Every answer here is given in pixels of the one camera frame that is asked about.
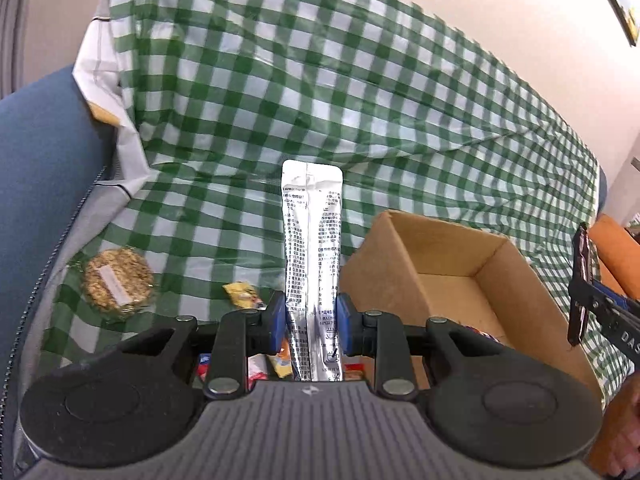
cardboard box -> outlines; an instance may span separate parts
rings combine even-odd
[[[566,340],[564,315],[505,236],[388,210],[342,268],[339,286],[361,311],[392,312],[420,326],[443,316],[487,332],[602,398],[584,351]],[[420,358],[414,367],[427,387]]]

zipper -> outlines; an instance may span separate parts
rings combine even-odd
[[[71,221],[63,231],[62,236],[60,237],[60,240],[58,240],[58,243],[54,247],[53,252],[51,253],[51,256],[49,257],[49,259],[47,260],[47,263],[44,266],[44,269],[42,269],[40,276],[36,280],[36,284],[34,285],[33,290],[31,291],[31,295],[29,296],[27,305],[24,308],[24,311],[22,312],[22,317],[20,318],[20,322],[18,323],[18,328],[15,332],[14,343],[12,344],[11,351],[9,353],[9,361],[7,362],[6,370],[4,372],[4,381],[2,383],[2,396],[0,396],[0,480],[2,480],[4,476],[4,453],[3,453],[4,451],[4,416],[6,413],[6,402],[9,396],[9,383],[14,374],[15,358],[18,354],[18,348],[20,348],[20,343],[22,341],[22,335],[24,334],[24,329],[27,324],[27,319],[31,312],[31,308],[33,307],[33,303],[36,300],[40,287],[44,282],[44,278],[47,275],[49,267],[51,266],[53,261],[55,261],[56,256],[58,255],[58,251],[60,250],[60,247],[62,247],[62,244],[64,243],[66,236],[69,234],[69,231],[71,231],[71,226],[76,221],[76,218],[78,217],[78,213],[82,209],[84,202],[86,202],[86,199],[89,197],[92,190],[94,190],[96,183],[102,179],[102,176],[106,170],[107,170],[107,167],[103,166],[102,170],[100,171],[98,176],[95,178],[94,182],[91,184],[91,186],[89,186],[89,189],[87,190],[86,194],[82,197],[82,200],[78,203],[78,206],[76,207],[76,210],[73,212],[73,215],[71,217]]]

round granola cookie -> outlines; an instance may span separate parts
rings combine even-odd
[[[129,247],[102,251],[84,269],[84,291],[105,311],[127,314],[145,306],[153,284],[154,276],[145,259]]]

human hand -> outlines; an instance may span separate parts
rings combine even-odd
[[[600,475],[618,476],[640,466],[640,372],[629,376],[607,406],[587,458]]]

orange cushion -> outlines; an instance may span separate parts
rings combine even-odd
[[[622,290],[622,287],[613,277],[613,274],[611,273],[611,271],[607,269],[607,266],[605,264],[602,263],[602,260],[599,260],[599,261],[600,261],[600,282],[604,286],[608,286],[616,294],[619,294],[620,296],[626,296],[625,291]]]
[[[589,237],[626,295],[640,298],[640,244],[607,215],[602,215],[589,229]]]

